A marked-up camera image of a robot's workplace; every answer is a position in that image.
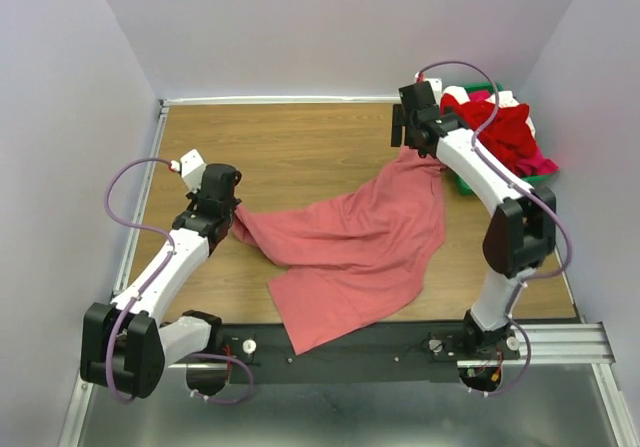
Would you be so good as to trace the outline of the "salmon pink t-shirt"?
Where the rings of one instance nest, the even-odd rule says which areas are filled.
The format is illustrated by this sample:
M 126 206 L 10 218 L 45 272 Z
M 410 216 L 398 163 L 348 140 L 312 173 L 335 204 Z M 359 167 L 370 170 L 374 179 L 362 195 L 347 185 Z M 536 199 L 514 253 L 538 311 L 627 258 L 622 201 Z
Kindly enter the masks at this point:
M 286 269 L 267 286 L 296 354 L 381 321 L 420 294 L 446 238 L 443 169 L 403 147 L 352 193 L 299 210 L 236 209 L 234 236 Z

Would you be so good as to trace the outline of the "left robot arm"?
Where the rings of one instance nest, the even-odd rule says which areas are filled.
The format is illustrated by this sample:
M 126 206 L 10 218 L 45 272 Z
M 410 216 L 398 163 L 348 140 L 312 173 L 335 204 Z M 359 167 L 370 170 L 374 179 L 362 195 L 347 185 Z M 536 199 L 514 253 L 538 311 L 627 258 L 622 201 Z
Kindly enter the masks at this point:
M 186 209 L 138 278 L 108 303 L 96 302 L 84 314 L 80 357 L 83 381 L 107 388 L 116 401 L 129 404 L 148 397 L 165 369 L 187 357 L 228 362 L 222 321 L 187 311 L 164 323 L 165 313 L 189 277 L 208 260 L 228 234 L 240 201 L 235 188 L 239 170 L 207 164 L 189 153 L 169 169 L 187 186 Z

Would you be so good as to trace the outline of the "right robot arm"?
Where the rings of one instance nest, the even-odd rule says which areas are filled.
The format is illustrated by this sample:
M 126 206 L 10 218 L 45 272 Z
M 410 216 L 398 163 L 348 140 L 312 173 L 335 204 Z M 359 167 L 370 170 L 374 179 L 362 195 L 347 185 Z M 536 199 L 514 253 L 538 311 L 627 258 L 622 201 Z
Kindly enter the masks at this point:
M 479 298 L 465 313 L 455 345 L 480 359 L 510 335 L 521 289 L 556 246 L 556 197 L 516 177 L 453 111 L 441 112 L 432 87 L 413 83 L 399 90 L 393 107 L 391 144 L 431 156 L 472 189 L 490 215 L 482 252 L 488 265 Z

